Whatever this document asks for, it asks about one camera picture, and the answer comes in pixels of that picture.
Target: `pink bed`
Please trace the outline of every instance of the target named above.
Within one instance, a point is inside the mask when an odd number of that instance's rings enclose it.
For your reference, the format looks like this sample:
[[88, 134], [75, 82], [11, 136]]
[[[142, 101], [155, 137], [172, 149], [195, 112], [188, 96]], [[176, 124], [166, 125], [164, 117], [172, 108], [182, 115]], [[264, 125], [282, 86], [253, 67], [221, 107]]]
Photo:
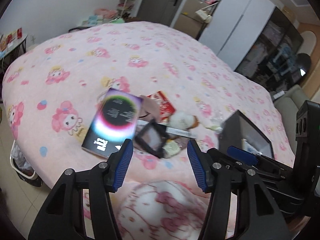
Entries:
[[[198, 117], [201, 124], [193, 132], [203, 151], [219, 148], [215, 132], [205, 128], [215, 113], [227, 119], [239, 109], [271, 140], [276, 160], [293, 165], [281, 115], [263, 87], [167, 26], [106, 24], [48, 40], [19, 57], [5, 73], [9, 125], [49, 187], [65, 169], [87, 170], [103, 160], [83, 151], [81, 140], [100, 95], [110, 86], [137, 96], [162, 90], [177, 110]], [[116, 202], [132, 185], [155, 180], [178, 182], [208, 198], [197, 187], [186, 151], [159, 160], [135, 150]]]

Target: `floor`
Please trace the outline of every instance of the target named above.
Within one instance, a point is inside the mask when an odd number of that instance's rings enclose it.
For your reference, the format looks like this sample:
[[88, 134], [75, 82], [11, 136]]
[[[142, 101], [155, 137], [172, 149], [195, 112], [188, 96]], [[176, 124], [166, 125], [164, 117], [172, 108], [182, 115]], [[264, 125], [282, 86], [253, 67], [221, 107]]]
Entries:
[[17, 176], [9, 162], [12, 143], [12, 133], [3, 111], [0, 124], [0, 187], [9, 219], [28, 239], [30, 228], [50, 189], [46, 184], [40, 188], [33, 187]]

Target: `book cover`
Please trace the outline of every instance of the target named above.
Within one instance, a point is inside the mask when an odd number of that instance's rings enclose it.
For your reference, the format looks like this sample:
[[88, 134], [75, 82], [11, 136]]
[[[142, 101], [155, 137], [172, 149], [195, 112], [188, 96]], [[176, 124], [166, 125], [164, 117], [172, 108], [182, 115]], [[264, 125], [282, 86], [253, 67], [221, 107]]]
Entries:
[[133, 139], [142, 98], [110, 88], [97, 111], [82, 148], [109, 157], [119, 151], [125, 139]]

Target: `sofa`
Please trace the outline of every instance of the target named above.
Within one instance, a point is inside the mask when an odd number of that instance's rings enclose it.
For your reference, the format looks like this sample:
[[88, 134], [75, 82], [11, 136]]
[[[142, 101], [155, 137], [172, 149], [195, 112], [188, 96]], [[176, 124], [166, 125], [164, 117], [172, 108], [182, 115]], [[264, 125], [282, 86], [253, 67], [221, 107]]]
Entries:
[[297, 150], [296, 115], [305, 100], [310, 100], [310, 98], [307, 97], [299, 85], [294, 85], [274, 102], [275, 108], [282, 116], [285, 133], [294, 154], [296, 154]]

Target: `blue gripper pad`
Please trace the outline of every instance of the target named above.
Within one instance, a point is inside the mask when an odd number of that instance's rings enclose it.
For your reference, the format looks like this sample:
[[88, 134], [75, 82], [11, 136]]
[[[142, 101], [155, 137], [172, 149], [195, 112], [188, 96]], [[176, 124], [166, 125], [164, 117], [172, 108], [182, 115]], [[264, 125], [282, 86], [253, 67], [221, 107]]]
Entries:
[[122, 186], [124, 177], [127, 173], [133, 154], [132, 141], [130, 140], [130, 142], [128, 142], [127, 144], [124, 143], [117, 154], [122, 154], [122, 156], [120, 157], [120, 161], [115, 169], [115, 178], [112, 185], [115, 192]]
[[258, 160], [254, 154], [246, 152], [244, 150], [240, 150], [240, 149], [233, 147], [233, 146], [230, 146], [228, 148], [227, 154], [230, 157], [232, 157], [242, 163], [245, 163], [249, 166], [254, 166], [254, 165], [258, 164]]
[[195, 140], [188, 142], [187, 152], [198, 187], [204, 193], [209, 193], [213, 185], [213, 176], [205, 154], [201, 152]]

